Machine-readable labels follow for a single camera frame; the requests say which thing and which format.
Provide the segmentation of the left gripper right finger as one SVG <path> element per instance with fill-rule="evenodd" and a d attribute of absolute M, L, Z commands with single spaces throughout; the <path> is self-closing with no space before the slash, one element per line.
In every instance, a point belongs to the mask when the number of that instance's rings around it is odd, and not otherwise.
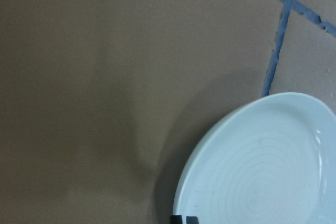
<path fill-rule="evenodd" d="M 187 216 L 186 224 L 199 224 L 199 220 L 196 216 Z"/>

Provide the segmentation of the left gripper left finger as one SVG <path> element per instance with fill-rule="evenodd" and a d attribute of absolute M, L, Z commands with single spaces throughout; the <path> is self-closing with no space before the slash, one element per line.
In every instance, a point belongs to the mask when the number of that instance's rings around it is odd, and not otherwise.
<path fill-rule="evenodd" d="M 170 224 L 183 224 L 183 219 L 181 215 L 171 215 Z"/>

